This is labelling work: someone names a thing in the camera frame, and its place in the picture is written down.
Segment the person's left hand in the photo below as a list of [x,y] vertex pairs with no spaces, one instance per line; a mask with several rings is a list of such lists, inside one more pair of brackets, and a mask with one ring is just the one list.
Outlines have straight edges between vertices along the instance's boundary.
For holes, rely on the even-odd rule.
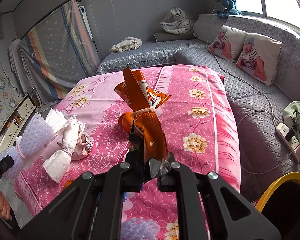
[[4,196],[4,194],[0,191],[0,218],[8,220],[10,218],[10,205]]

